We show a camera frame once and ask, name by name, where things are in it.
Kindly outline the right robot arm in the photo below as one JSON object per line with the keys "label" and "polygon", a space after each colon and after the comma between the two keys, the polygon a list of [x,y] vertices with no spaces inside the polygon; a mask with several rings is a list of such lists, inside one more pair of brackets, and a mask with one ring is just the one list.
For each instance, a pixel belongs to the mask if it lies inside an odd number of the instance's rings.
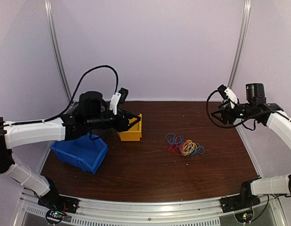
{"label": "right robot arm", "polygon": [[242,183],[236,204],[246,208],[254,196],[291,197],[291,117],[276,103],[269,103],[262,83],[246,84],[240,101],[220,85],[206,100],[209,120],[222,129],[237,130],[258,173]]}

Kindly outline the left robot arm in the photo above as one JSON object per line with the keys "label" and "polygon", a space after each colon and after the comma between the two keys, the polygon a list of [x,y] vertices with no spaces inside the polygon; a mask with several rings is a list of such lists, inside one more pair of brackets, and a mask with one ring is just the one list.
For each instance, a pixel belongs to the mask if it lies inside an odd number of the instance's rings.
{"label": "left robot arm", "polygon": [[13,159],[12,149],[45,141],[71,141],[95,129],[128,131],[141,121],[141,117],[119,109],[127,94],[126,89],[121,89],[107,104],[100,92],[88,91],[80,95],[78,102],[67,107],[66,112],[52,119],[12,122],[0,117],[0,174],[8,175],[34,191],[52,209],[60,208],[62,197],[50,179],[33,173]]}

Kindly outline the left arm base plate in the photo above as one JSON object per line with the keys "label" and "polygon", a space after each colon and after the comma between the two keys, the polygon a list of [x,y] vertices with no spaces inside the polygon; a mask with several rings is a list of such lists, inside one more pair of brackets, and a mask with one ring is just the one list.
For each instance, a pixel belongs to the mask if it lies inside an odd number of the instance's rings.
{"label": "left arm base plate", "polygon": [[79,200],[59,194],[46,194],[38,198],[38,204],[62,213],[76,213]]}

